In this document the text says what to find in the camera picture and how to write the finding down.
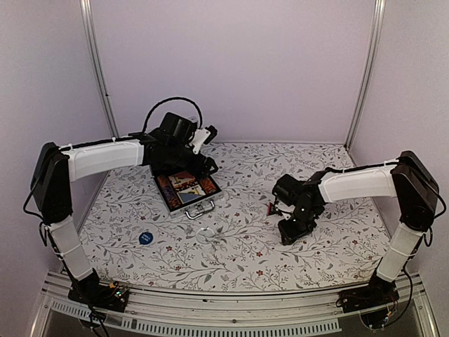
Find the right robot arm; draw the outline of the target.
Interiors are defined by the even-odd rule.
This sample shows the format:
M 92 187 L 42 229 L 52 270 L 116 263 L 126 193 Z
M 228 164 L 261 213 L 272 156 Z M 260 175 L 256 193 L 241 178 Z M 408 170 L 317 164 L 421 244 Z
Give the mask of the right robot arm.
M 275 212 L 283 245 L 291 245 L 311 233 L 326 204 L 365 197 L 395 197 L 401 217 L 389 248 L 363 291 L 369 306 L 389 296 L 390 287 L 419 247 L 424 234 L 440 216 L 437 206 L 444 200 L 439 186 L 412 151 L 403 151 L 393 161 L 349 169 L 326 168 L 308 180 L 289 174 L 275 183 Z

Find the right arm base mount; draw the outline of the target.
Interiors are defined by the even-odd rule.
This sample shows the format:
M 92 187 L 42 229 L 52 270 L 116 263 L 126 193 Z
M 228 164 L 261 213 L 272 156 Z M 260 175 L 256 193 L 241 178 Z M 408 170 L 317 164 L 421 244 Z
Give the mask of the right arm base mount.
M 368 310 L 361 314 L 362 323 L 369 329 L 382 329 L 396 312 L 398 299 L 396 282 L 372 279 L 368 285 L 340 291 L 335 306 L 343 313 Z

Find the blue playing card deck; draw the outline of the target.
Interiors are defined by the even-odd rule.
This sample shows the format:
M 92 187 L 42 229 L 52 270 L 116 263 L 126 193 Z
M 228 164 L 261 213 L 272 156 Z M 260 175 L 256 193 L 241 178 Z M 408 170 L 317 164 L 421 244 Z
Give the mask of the blue playing card deck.
M 182 204 L 188 204 L 194 200 L 200 199 L 206 196 L 206 193 L 201 186 L 196 185 L 192 187 L 185 188 L 183 190 L 178 190 L 177 195 L 182 202 Z

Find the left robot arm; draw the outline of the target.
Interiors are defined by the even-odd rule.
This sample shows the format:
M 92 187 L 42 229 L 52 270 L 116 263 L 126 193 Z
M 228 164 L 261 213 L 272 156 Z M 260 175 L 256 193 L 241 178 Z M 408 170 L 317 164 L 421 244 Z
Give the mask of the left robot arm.
M 201 153 L 201 147 L 216 135 L 214 126 L 202 127 L 168 112 L 161 125 L 149 133 L 66 147 L 50 142 L 41 148 L 30 198 L 48 228 L 58 257 L 79 282 L 77 293 L 88 304 L 99 304 L 105 295 L 103 287 L 91 279 L 94 269 L 74 225 L 71 184 L 87 176 L 134 166 L 149 166 L 156 172 L 182 169 L 198 178 L 209 176 L 217 171 L 217 165 Z

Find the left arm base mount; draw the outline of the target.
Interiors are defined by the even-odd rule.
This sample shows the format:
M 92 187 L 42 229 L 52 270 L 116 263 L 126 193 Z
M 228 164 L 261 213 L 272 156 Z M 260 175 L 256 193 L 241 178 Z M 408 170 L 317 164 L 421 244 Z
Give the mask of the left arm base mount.
M 72 301 L 115 312 L 125 312 L 128 298 L 127 286 L 118 282 L 103 285 L 97 279 L 89 278 L 73 283 L 68 294 Z

